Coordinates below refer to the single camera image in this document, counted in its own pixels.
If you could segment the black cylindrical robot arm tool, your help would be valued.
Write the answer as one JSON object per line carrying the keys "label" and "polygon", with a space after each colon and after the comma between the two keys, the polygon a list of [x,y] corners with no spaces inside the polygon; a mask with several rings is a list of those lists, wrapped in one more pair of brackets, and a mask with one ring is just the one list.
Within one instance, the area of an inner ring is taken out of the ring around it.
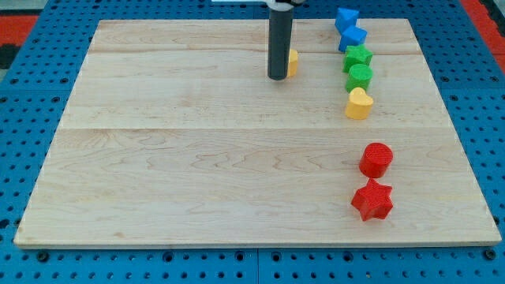
{"label": "black cylindrical robot arm tool", "polygon": [[288,74],[294,4],[288,0],[267,1],[269,8],[267,75],[284,80]]}

